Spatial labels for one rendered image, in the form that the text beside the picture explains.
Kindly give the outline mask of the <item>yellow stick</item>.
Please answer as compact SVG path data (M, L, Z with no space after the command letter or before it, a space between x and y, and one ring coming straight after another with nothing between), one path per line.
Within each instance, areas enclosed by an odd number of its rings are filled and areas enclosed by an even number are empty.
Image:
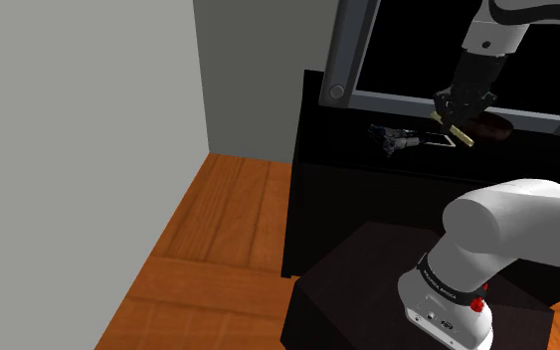
M431 112L430 118L435 120L440 125L444 124L442 117L440 115L438 115L435 111ZM474 146L474 141L469 136L467 136L465 133L463 133L459 128L457 128L455 125L453 125L453 124L450 125L449 132L453 136L455 136L458 140L460 140L462 143L464 143L467 147L473 147Z

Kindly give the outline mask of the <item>dark robot stand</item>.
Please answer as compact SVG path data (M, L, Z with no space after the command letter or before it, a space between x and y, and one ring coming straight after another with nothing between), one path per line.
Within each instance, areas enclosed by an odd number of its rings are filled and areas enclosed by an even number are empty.
M410 323L397 288L438 240L427 230L364 224L295 282L285 350L451 350ZM491 350L548 350L552 309L500 276L486 303Z

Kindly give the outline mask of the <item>black cabinet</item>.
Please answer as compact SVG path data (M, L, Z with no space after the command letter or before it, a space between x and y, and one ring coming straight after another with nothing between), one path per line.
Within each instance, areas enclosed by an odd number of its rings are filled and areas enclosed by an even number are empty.
M461 194L521 178L560 184L560 136L515 130L473 147L419 145L386 155L371 125L431 131L430 119L322 106L323 74L303 73L280 274L302 275L366 222L441 233Z

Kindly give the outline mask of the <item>black phone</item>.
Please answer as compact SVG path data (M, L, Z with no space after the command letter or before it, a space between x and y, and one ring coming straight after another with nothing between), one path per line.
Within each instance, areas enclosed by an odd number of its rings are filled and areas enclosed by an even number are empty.
M456 144L445 134L426 132L422 137L422 143L432 146L454 148Z

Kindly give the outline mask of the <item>dark grey toy figure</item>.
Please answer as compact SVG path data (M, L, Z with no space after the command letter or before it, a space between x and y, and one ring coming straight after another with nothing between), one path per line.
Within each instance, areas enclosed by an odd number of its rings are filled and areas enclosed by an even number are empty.
M395 129L371 124L368 128L370 137L381 146L387 157L397 150L418 146L424 139L416 136L412 130Z

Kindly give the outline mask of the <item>dark brown bowl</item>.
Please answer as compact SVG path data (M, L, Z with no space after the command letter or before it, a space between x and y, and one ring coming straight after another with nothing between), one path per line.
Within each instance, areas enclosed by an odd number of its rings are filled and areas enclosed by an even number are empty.
M475 141L500 142L509 137L513 124L504 117L485 111L468 119L461 130Z

